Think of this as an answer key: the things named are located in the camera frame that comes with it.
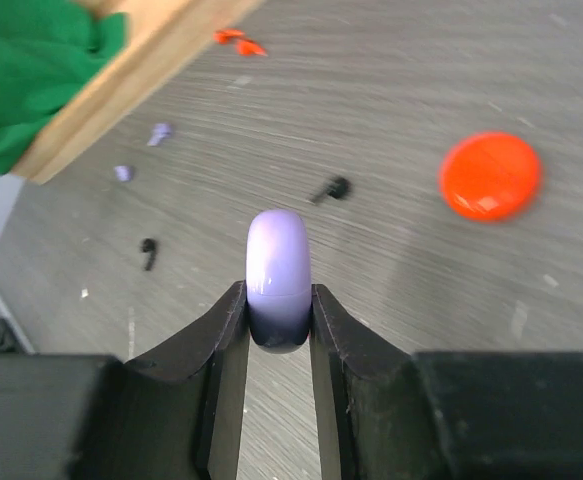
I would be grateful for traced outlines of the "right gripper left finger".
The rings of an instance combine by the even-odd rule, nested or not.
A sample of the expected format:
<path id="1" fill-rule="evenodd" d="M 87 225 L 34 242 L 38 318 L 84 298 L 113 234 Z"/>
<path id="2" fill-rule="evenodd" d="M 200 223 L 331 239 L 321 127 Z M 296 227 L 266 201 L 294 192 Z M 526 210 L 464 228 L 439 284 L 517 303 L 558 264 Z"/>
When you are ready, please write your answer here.
<path id="1" fill-rule="evenodd" d="M 233 284 L 144 354 L 0 352 L 0 479 L 233 479 L 249 334 Z"/>

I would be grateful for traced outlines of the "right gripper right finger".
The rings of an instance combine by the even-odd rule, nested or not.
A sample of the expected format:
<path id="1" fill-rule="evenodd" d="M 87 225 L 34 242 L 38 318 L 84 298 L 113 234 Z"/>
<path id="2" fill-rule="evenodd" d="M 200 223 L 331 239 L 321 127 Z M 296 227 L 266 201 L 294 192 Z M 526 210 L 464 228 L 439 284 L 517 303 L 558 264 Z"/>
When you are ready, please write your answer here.
<path id="1" fill-rule="evenodd" d="M 324 286 L 312 381 L 326 479 L 583 479 L 583 352 L 395 347 Z"/>

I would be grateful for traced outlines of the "lilac earbud charging case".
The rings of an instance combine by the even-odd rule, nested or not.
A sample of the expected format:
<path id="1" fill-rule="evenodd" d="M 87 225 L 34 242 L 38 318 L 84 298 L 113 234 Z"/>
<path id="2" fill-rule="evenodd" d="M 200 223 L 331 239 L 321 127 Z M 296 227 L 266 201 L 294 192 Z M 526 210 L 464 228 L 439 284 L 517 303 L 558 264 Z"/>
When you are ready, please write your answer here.
<path id="1" fill-rule="evenodd" d="M 253 219 L 245 280 L 254 342 L 275 354 L 300 348 L 311 325 L 312 280 L 308 235 L 297 213 L 267 210 Z"/>

